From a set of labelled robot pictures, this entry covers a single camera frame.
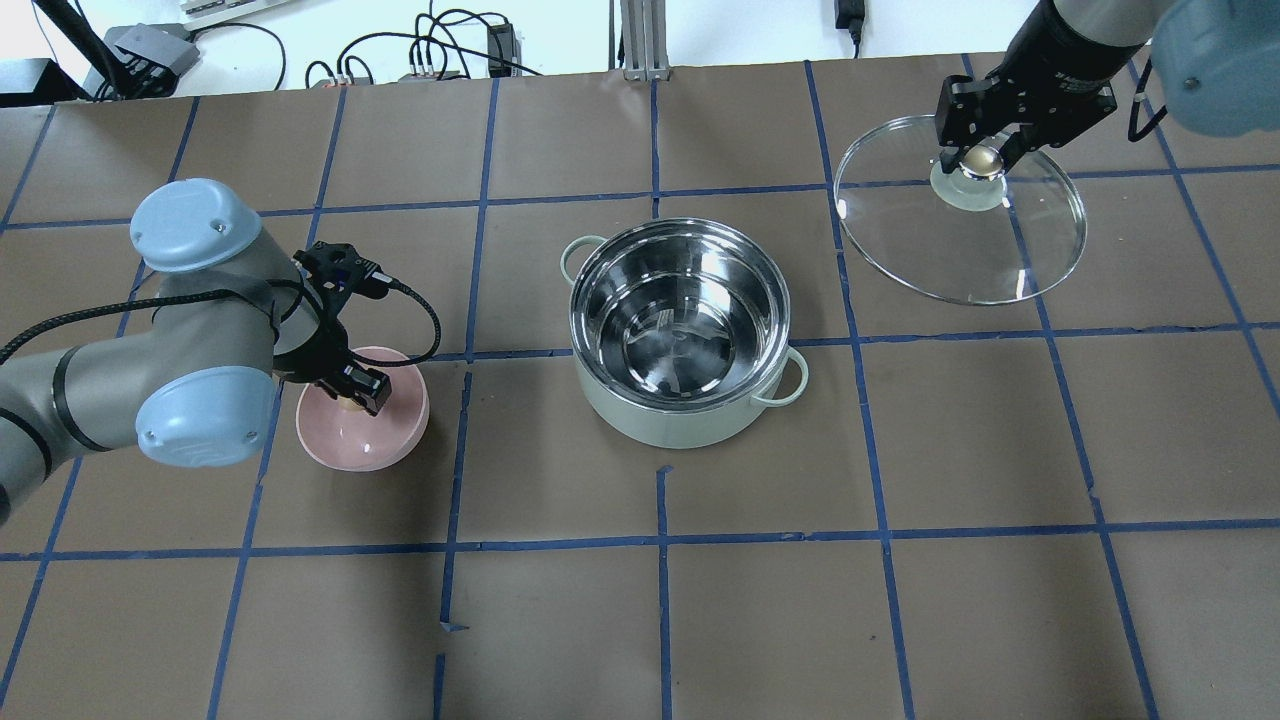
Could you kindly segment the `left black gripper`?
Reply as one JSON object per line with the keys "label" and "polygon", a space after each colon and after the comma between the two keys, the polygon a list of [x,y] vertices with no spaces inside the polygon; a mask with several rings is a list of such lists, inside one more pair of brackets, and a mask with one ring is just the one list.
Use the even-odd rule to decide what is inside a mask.
{"label": "left black gripper", "polygon": [[301,268],[301,299],[316,325],[300,347],[273,359],[274,372],[285,382],[317,386],[329,397],[349,400],[376,416],[390,397],[390,377],[357,361],[339,314],[355,293],[384,299],[389,277],[349,243],[316,243],[293,259]]}

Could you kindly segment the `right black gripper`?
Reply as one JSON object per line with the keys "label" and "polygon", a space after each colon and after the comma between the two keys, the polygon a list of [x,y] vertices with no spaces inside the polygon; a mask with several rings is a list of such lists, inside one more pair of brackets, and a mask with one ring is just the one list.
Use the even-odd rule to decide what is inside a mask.
{"label": "right black gripper", "polygon": [[977,79],[943,79],[936,110],[940,169],[954,173],[969,150],[992,138],[1005,174],[1042,147],[1061,147],[1117,109],[1110,82],[1087,82],[1080,92],[1060,78],[1019,85],[993,70]]}

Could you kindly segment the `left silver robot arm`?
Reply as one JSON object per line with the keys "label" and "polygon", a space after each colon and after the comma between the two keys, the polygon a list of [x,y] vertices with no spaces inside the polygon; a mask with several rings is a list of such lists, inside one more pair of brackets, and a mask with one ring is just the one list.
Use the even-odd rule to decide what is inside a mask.
{"label": "left silver robot arm", "polygon": [[279,380],[371,415],[390,397],[338,315],[353,293],[384,297],[392,279],[349,245],[287,256],[248,204],[206,178],[151,192],[129,236],[163,279],[154,297],[55,316],[3,347],[4,518],[91,454],[243,462],[268,439]]}

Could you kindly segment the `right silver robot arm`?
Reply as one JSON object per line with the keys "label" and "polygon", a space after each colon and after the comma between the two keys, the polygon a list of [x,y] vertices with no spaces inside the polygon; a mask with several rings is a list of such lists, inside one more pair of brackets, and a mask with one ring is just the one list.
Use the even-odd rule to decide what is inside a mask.
{"label": "right silver robot arm", "polygon": [[1210,137],[1275,131],[1277,28],[1275,1],[1039,1],[995,69],[943,79],[938,170],[952,174],[1001,132],[997,172],[1073,142],[1115,113],[1112,78],[1140,50],[1148,63],[1135,92],[1157,76],[1165,104],[1147,124],[1130,123],[1130,141],[1166,117]]}

